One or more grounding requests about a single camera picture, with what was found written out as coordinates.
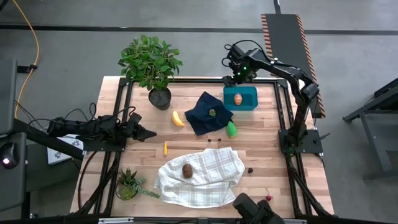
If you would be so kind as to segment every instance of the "potted plant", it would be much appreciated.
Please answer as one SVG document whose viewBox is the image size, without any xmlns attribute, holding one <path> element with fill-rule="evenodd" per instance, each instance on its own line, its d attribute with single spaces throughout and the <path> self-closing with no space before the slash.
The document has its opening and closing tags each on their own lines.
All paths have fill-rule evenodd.
<svg viewBox="0 0 398 224">
<path fill-rule="evenodd" d="M 141 39 L 135 38 L 121 51 L 122 59 L 118 62 L 124 67 L 121 74 L 150 90 L 149 101 L 160 110 L 170 106 L 172 95 L 167 88 L 169 77 L 174 78 L 175 72 L 180 73 L 179 66 L 182 65 L 175 58 L 180 51 L 170 47 L 170 44 L 160 41 L 158 37 L 142 35 Z"/>
<path fill-rule="evenodd" d="M 119 195 L 118 197 L 121 200 L 130 200 L 134 196 L 136 196 L 138 193 L 148 195 L 150 197 L 155 197 L 159 198 L 160 195 L 152 192 L 150 190 L 143 189 L 141 187 L 141 184 L 145 182 L 145 179 L 143 178 L 136 178 L 137 171 L 135 173 L 131 174 L 131 169 L 127 168 L 126 172 L 123 172 L 118 179 L 118 191 Z"/>
</svg>

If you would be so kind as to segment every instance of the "orange striped edge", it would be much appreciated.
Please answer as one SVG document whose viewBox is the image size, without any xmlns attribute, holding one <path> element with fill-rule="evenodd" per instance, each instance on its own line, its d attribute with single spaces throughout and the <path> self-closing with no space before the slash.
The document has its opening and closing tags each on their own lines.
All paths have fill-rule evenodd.
<svg viewBox="0 0 398 224">
<path fill-rule="evenodd" d="M 272 54 L 271 40 L 269 38 L 267 18 L 266 18 L 265 14 L 261 14 L 261 24 L 262 24 L 262 31 L 264 33 L 264 41 L 266 42 L 266 54 L 268 55 L 268 57 L 274 58 L 274 56 Z"/>
<path fill-rule="evenodd" d="M 312 80 L 313 80 L 314 83 L 318 84 L 317 75 L 315 74 L 315 71 L 313 69 L 313 63 L 312 63 L 312 59 L 311 59 L 311 55 L 310 55 L 310 50 L 308 49 L 307 39 L 305 38 L 303 24 L 301 23 L 300 16 L 299 15 L 296 15 L 296 16 L 297 16 L 298 26 L 299 26 L 300 32 L 301 32 L 301 37 L 303 39 L 305 53 L 307 54 L 308 64 L 310 66 L 311 75 L 312 75 Z M 318 100 L 318 106 L 319 106 L 319 108 L 321 110 L 321 118 L 324 118 L 324 117 L 326 117 L 326 113 L 325 113 L 325 109 L 323 109 L 323 103 L 322 103 L 322 99 L 321 99 L 321 94 L 320 93 L 317 96 L 317 100 Z"/>
</svg>

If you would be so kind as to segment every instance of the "brown egg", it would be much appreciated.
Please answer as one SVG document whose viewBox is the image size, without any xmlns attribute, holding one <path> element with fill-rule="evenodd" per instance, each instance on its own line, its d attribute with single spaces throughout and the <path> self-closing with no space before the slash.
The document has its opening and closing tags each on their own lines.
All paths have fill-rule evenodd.
<svg viewBox="0 0 398 224">
<path fill-rule="evenodd" d="M 192 167 L 191 167 L 191 165 L 190 165 L 190 164 L 185 164 L 185 165 L 182 167 L 182 175 L 183 175 L 185 178 L 191 178 L 191 177 L 192 177 L 192 174 L 193 174 L 193 172 L 192 172 Z"/>
<path fill-rule="evenodd" d="M 240 105 L 242 104 L 242 95 L 240 95 L 239 93 L 235 94 L 234 96 L 234 102 L 236 105 Z"/>
</svg>

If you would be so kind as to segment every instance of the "red light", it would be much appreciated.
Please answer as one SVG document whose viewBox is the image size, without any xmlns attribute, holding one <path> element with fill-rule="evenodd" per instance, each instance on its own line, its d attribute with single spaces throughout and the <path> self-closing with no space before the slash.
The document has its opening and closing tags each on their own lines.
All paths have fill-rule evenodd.
<svg viewBox="0 0 398 224">
<path fill-rule="evenodd" d="M 10 160 L 8 158 L 5 158 L 5 159 L 2 160 L 2 163 L 8 164 L 8 163 L 10 163 Z"/>
</svg>

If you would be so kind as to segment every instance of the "orange cable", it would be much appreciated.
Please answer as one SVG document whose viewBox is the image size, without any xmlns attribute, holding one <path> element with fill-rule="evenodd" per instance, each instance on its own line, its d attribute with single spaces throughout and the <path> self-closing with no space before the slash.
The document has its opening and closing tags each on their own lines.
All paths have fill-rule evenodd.
<svg viewBox="0 0 398 224">
<path fill-rule="evenodd" d="M 12 1 L 14 2 L 15 6 L 17 6 L 19 12 L 21 12 L 21 14 L 22 14 L 22 16 L 24 17 L 26 23 L 29 25 L 29 27 L 30 27 L 30 29 L 31 29 L 31 31 L 32 31 L 32 33 L 33 33 L 33 36 L 35 37 L 37 53 L 36 53 L 36 59 L 35 59 L 35 62 L 33 63 L 33 65 L 37 65 L 37 61 L 38 61 L 38 59 L 39 59 L 40 47 L 39 47 L 39 41 L 37 40 L 37 36 L 36 36 L 35 30 L 33 30 L 33 27 L 31 26 L 29 20 L 26 18 L 26 16 L 25 16 L 24 12 L 22 11 L 22 9 L 19 7 L 19 5 L 18 5 L 18 3 L 16 2 L 16 0 L 12 0 Z M 21 100 L 21 96 L 22 96 L 22 94 L 23 94 L 23 92 L 24 92 L 25 85 L 26 85 L 27 81 L 29 80 L 29 78 L 32 76 L 33 71 L 34 71 L 34 69 L 33 69 L 33 68 L 30 68 L 30 72 L 29 72 L 28 76 L 26 77 L 26 79 L 25 79 L 25 81 L 24 81 L 24 84 L 22 85 L 21 91 L 19 92 L 19 96 L 18 96 L 18 100 L 17 100 L 18 103 L 19 103 L 19 101 Z M 19 106 L 18 106 L 18 104 L 17 104 L 17 105 L 16 105 L 16 108 L 15 108 L 15 118 L 17 118 L 18 109 L 19 109 Z"/>
</svg>

